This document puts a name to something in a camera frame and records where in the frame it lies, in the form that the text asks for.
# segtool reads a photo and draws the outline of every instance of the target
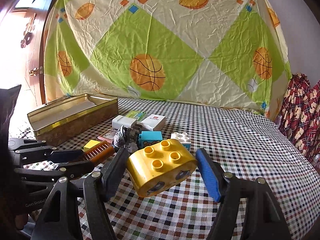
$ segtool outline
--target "orange basketball pattern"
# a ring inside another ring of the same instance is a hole
[[[253,55],[253,66],[261,79],[269,79],[272,76],[272,59],[266,48],[258,48]]]
[[[61,70],[64,77],[67,77],[72,72],[70,59],[65,51],[58,52],[58,69]]]
[[[179,0],[179,4],[189,9],[200,9],[207,5],[209,0]]]
[[[95,5],[93,3],[85,3],[77,10],[75,18],[77,20],[87,19],[92,14],[94,6]]]
[[[139,54],[130,63],[133,81],[146,91],[157,91],[165,80],[161,63],[149,54]]]
[[[269,10],[274,27],[277,27],[280,24],[279,18],[277,17],[276,13],[271,8],[268,8],[268,10]]]

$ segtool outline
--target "yellow sponge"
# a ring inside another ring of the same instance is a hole
[[[93,146],[96,146],[97,144],[101,143],[100,141],[95,141],[95,140],[90,140],[84,147],[83,147],[83,151],[87,151],[90,148],[92,148]]]

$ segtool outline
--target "table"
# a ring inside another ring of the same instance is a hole
[[[119,98],[119,114],[130,110],[165,115],[163,138],[170,138],[175,131],[187,132],[192,140],[191,153],[205,148],[212,160],[237,177],[264,177],[280,203],[292,239],[301,239],[319,216],[319,174],[263,116],[210,106]],[[111,120],[107,120],[58,148],[80,148],[110,127]],[[10,135],[33,138],[26,123]],[[48,170],[54,164],[42,162],[26,168]],[[78,204],[82,233],[89,240],[84,200],[79,199]],[[118,239],[205,239],[218,210],[198,170],[179,185],[149,198],[138,197],[125,173],[116,196],[105,206]],[[242,200],[233,239],[240,239],[244,216]]]

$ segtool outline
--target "red patterned cloth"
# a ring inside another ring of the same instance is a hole
[[[320,173],[320,81],[311,89],[306,75],[292,75],[280,115],[279,130]]]

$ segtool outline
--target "brown comb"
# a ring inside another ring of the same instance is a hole
[[[103,163],[106,159],[111,157],[115,153],[115,149],[106,141],[102,141],[99,144],[93,146],[89,150],[85,151],[83,155],[74,162],[91,161],[94,166]]]

